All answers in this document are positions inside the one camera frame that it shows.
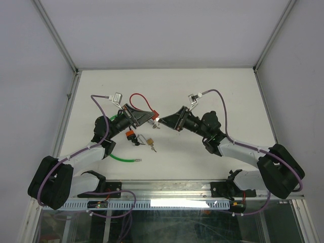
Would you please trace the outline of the orange black padlock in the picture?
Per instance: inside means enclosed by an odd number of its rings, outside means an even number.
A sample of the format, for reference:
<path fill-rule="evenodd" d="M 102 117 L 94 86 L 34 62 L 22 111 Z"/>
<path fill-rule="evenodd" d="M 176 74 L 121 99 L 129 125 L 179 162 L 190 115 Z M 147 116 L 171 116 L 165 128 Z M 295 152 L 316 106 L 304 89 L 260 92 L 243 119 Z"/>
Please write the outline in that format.
<path fill-rule="evenodd" d="M 133 130 L 129 130 L 126 132 L 126 138 L 131 141 L 131 140 L 134 140 L 136 139 L 136 134 L 134 133 Z"/>

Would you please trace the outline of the green cable bike lock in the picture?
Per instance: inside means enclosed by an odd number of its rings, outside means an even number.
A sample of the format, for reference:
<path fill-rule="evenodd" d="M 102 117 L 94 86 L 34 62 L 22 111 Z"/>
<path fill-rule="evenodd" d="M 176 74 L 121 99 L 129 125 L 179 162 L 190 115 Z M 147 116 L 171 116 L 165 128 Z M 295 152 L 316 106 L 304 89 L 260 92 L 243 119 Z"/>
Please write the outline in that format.
<path fill-rule="evenodd" d="M 113 154 L 109 155 L 111 158 L 113 158 L 114 160 L 120 161 L 120 162 L 124 162 L 124 163 L 135 163 L 135 162 L 140 162 L 142 161 L 142 159 L 138 158 L 138 159 L 125 159 L 125 158 L 120 158 L 118 156 L 115 156 Z"/>

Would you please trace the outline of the brass padlock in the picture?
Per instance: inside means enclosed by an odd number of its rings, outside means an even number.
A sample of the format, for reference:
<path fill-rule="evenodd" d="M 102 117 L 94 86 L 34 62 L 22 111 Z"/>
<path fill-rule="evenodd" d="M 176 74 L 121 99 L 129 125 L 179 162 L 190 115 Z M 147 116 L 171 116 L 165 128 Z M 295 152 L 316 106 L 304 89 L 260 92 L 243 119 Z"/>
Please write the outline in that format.
<path fill-rule="evenodd" d="M 140 136 L 145 140 L 145 142 L 149 145 L 149 146 L 153 146 L 154 145 L 154 141 L 152 138 L 148 138 L 146 139 L 142 134 L 140 134 Z"/>

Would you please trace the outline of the black-headed key pair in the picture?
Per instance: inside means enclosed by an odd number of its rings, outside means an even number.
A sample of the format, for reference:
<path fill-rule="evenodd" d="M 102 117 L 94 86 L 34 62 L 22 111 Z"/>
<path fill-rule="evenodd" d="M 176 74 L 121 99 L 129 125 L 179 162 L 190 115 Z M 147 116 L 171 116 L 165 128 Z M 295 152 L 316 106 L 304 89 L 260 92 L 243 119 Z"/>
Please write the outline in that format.
<path fill-rule="evenodd" d="M 132 139 L 132 143 L 134 146 L 145 145 L 143 142 L 139 141 L 137 138 Z"/>

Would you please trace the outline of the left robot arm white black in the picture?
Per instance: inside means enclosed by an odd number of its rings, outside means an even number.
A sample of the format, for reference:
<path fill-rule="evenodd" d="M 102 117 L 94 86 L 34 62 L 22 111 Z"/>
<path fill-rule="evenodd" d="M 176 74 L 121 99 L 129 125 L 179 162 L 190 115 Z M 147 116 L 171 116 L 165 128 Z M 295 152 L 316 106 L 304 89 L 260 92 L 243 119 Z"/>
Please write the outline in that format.
<path fill-rule="evenodd" d="M 141 126 L 154 116 L 153 111 L 142 111 L 125 104 L 114 119 L 105 115 L 98 117 L 94 136 L 84 148 L 66 157 L 46 156 L 42 159 L 27 190 L 28 195 L 54 210 L 73 196 L 102 196 L 107 191 L 105 176 L 85 168 L 112 153 L 116 145 L 113 137 L 129 127 Z"/>

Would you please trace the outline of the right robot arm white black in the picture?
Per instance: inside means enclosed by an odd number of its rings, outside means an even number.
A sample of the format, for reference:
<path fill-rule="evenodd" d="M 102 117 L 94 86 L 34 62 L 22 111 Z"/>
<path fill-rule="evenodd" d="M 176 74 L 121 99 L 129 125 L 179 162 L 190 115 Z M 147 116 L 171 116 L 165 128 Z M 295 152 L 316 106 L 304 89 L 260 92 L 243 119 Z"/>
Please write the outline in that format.
<path fill-rule="evenodd" d="M 228 177 L 226 189 L 232 196 L 255 189 L 268 190 L 276 197 L 286 199 L 302 187 L 305 172 L 283 145 L 276 143 L 271 147 L 260 147 L 231 139 L 221 131 L 215 111 L 199 118 L 183 106 L 158 122 L 177 132 L 187 129 L 201 136 L 210 154 L 230 157 L 255 167 L 254 171 L 247 172 L 239 169 Z"/>

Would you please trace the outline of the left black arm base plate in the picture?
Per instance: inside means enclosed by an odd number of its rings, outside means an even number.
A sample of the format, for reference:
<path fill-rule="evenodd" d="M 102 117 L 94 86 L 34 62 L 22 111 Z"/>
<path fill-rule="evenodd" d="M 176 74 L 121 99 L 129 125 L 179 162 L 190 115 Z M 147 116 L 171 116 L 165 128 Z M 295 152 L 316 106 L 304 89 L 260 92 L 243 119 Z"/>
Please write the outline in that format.
<path fill-rule="evenodd" d="M 82 193 L 78 198 L 121 198 L 122 183 L 120 181 L 106 181 L 102 189 L 96 189 L 96 194 Z"/>

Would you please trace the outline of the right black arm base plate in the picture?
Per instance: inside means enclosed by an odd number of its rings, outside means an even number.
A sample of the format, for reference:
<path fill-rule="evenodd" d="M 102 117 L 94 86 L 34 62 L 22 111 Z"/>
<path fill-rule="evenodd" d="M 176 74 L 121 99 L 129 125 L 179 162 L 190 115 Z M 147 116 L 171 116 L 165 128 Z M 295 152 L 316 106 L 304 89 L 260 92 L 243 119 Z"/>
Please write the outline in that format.
<path fill-rule="evenodd" d="M 234 200 L 235 197 L 253 198 L 257 196 L 255 190 L 241 190 L 234 183 L 225 181 L 211 182 L 210 190 L 212 197 L 224 197 L 230 200 Z"/>

